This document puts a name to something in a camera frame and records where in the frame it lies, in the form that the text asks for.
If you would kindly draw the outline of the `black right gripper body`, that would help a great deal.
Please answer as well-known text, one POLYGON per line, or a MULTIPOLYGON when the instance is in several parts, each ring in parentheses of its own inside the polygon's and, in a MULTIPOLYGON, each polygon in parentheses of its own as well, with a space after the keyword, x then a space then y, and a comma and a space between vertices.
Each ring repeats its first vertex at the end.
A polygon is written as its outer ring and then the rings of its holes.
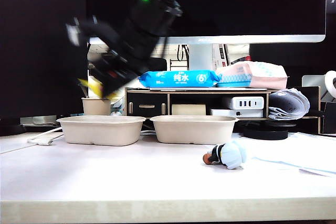
POLYGON ((128 79, 129 82, 147 71, 159 71, 160 59, 151 57, 157 37, 143 33, 132 24, 116 32, 106 23, 90 24, 90 35, 101 39, 107 46, 106 53, 90 50, 93 75, 106 87, 107 79, 128 79))

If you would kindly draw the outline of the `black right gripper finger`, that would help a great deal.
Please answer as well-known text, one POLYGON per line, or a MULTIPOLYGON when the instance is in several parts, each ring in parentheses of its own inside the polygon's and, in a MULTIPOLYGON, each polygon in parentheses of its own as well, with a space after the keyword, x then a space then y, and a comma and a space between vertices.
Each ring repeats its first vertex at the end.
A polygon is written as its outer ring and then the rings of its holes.
POLYGON ((106 87, 93 75, 93 73, 90 74, 90 89, 97 96, 108 96, 106 87))
POLYGON ((129 83, 128 79, 110 78, 106 81, 106 95, 111 95, 129 83))

